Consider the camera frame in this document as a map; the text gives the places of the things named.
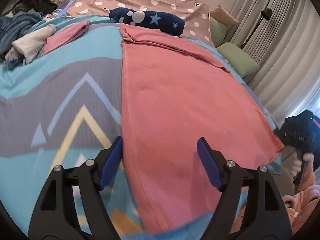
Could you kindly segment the right hand white glove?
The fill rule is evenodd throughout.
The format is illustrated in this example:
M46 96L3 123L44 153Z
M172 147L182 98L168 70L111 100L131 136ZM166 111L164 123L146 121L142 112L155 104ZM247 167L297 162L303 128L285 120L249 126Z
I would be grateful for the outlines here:
M298 153L296 151L292 154L292 161L289 165L289 173L296 177L297 174L302 170L302 161L305 161L304 174L310 173L313 171L313 160L314 155L312 153L305 153L303 159L298 159Z

